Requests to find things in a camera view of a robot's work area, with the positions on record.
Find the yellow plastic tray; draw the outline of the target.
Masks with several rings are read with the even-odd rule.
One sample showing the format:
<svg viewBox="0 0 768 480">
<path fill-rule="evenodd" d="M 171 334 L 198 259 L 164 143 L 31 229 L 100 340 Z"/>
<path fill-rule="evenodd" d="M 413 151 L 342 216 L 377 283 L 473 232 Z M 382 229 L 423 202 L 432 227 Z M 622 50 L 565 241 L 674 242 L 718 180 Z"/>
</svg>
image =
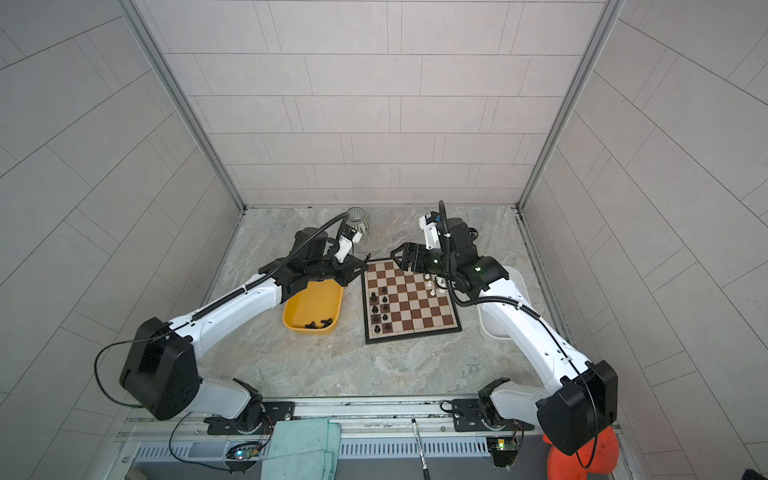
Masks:
<svg viewBox="0 0 768 480">
<path fill-rule="evenodd" d="M 285 303 L 283 324 L 289 330 L 301 334 L 327 335 L 338 323 L 344 288 L 334 280 L 309 282 L 307 288 Z M 334 324 L 322 330 L 305 329 L 312 321 L 332 318 Z"/>
</svg>

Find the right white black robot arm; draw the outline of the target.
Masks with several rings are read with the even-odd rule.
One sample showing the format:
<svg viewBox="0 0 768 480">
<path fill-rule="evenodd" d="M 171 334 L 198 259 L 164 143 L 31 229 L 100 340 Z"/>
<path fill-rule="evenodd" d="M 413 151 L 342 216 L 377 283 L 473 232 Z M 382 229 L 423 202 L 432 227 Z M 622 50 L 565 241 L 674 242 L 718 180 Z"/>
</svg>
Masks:
<svg viewBox="0 0 768 480">
<path fill-rule="evenodd" d="M 600 436 L 617 419 L 618 375 L 606 361 L 592 362 L 536 312 L 509 270 L 481 256 L 476 235 L 460 218 L 432 211 L 419 220 L 422 244 L 406 242 L 392 250 L 397 266 L 442 280 L 451 301 L 476 307 L 482 319 L 511 340 L 534 367 L 542 385 L 518 386 L 499 378 L 479 393 L 490 424 L 521 420 L 537 426 L 564 455 L 583 469 L 598 458 Z"/>
</svg>

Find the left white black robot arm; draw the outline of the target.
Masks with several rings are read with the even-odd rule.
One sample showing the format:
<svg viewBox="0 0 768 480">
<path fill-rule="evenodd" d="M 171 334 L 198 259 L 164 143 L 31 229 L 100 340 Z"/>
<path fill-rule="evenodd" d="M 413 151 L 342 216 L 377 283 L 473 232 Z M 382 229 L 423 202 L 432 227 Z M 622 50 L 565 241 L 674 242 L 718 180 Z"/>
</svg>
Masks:
<svg viewBox="0 0 768 480">
<path fill-rule="evenodd" d="M 262 427 L 261 394 L 239 379 L 222 380 L 199 372 L 197 361 L 216 343 L 257 315 L 305 290 L 333 280 L 345 287 L 367 268 L 352 254 L 362 233 L 339 214 L 318 228 L 296 233 L 291 251 L 261 267 L 245 284 L 169 322 L 143 322 L 127 354 L 119 384 L 131 407 L 157 420 L 181 413 L 207 415 L 212 433 L 249 434 Z"/>
</svg>

